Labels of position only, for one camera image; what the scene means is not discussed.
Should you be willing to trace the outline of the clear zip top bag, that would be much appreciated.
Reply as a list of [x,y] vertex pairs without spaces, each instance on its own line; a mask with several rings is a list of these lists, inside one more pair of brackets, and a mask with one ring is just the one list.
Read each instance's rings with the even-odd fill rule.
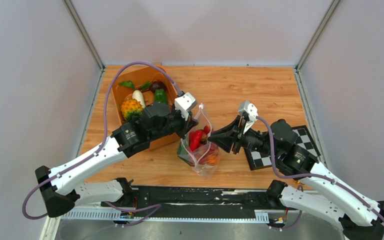
[[[198,111],[194,116],[196,120],[198,120],[198,125],[195,126],[190,132],[202,129],[205,125],[209,125],[211,128],[211,132],[208,134],[208,137],[211,133],[214,132],[215,126],[210,120],[210,116],[207,113],[207,108],[203,103],[200,103],[198,106]],[[183,142],[183,145],[187,149],[190,158],[193,160],[194,164],[191,168],[196,172],[199,176],[204,178],[210,178],[216,172],[218,165],[210,166],[207,164],[203,164],[204,157],[208,154],[218,153],[221,160],[221,151],[220,148],[207,140],[206,144],[200,144],[200,146],[195,150],[191,151],[189,148],[189,133],[187,133],[184,139],[181,139],[180,142]]]

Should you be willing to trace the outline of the orange toy pumpkin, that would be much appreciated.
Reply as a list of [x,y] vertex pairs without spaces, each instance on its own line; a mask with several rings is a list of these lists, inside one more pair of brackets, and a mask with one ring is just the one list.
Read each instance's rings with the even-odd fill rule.
[[216,166],[219,164],[221,157],[218,153],[207,154],[203,158],[203,164],[209,166]]

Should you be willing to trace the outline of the red chili toy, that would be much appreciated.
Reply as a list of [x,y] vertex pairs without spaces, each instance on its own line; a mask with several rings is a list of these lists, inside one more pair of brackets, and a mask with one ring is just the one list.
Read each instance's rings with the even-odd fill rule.
[[203,133],[200,129],[189,133],[189,148],[192,152],[200,146]]

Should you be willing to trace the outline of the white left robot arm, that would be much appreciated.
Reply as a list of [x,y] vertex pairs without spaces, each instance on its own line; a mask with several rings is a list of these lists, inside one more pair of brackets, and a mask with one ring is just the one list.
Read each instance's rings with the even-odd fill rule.
[[198,124],[192,114],[196,105],[196,100],[183,98],[175,99],[172,106],[154,102],[86,153],[57,167],[38,167],[35,176],[46,216],[60,217],[78,205],[95,202],[117,202],[122,207],[129,206],[133,193],[126,181],[117,178],[109,182],[85,183],[85,179],[149,149],[155,140],[172,134],[185,137]]

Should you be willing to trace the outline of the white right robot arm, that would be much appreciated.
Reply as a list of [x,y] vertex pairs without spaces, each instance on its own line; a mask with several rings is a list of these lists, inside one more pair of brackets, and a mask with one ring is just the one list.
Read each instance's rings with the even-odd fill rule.
[[311,214],[347,240],[384,238],[384,201],[372,200],[338,178],[297,144],[297,133],[284,119],[266,127],[266,132],[253,130],[250,117],[237,116],[208,139],[227,153],[242,148],[269,155],[277,176],[265,195],[270,208],[283,205]]

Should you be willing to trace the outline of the green bok choy toy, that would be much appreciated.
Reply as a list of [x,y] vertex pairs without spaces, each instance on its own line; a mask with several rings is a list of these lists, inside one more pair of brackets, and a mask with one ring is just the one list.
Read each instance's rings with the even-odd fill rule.
[[177,149],[177,157],[190,167],[194,166],[194,161],[190,158],[190,155],[181,141]]

